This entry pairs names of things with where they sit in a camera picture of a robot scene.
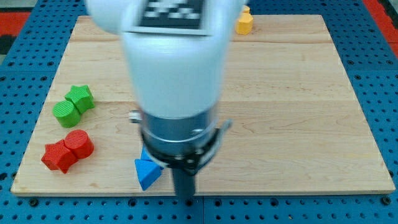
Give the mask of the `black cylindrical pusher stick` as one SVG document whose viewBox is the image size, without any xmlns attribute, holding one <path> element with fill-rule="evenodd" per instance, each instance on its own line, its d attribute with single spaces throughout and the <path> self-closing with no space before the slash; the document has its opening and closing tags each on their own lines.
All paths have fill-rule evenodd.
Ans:
<svg viewBox="0 0 398 224">
<path fill-rule="evenodd" d="M 177 197 L 189 199 L 195 194 L 195 176 L 187 174 L 184 170 L 172 170 L 174 191 Z"/>
</svg>

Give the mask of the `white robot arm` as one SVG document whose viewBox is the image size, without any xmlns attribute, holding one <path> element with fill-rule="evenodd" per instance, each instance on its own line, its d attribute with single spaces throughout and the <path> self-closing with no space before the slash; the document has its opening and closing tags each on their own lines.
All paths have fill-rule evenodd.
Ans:
<svg viewBox="0 0 398 224">
<path fill-rule="evenodd" d="M 221 146 L 223 70 L 242 0 L 85 2 L 93 22 L 118 35 L 139 109 L 146 152 L 172 170 L 175 194 L 195 194 L 195 176 Z"/>
</svg>

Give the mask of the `yellow block behind arm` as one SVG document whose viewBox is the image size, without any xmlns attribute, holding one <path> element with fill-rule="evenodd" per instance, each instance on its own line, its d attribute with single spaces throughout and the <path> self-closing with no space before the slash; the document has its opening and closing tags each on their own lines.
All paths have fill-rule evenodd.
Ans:
<svg viewBox="0 0 398 224">
<path fill-rule="evenodd" d="M 243 6 L 243 13 L 246 13 L 246 14 L 249 14 L 250 13 L 250 7 L 249 6 L 246 6 L 246 5 L 244 5 Z"/>
</svg>

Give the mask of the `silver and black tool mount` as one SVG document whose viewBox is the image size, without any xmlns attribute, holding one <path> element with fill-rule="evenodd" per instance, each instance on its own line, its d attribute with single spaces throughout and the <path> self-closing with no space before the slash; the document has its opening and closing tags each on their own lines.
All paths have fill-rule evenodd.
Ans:
<svg viewBox="0 0 398 224">
<path fill-rule="evenodd" d="M 129 112 L 131 123 L 139 125 L 146 154 L 158 165 L 195 175 L 207 165 L 222 145 L 232 126 L 227 119 L 217 126 L 216 106 L 186 118 L 160 118 L 142 110 Z"/>
</svg>

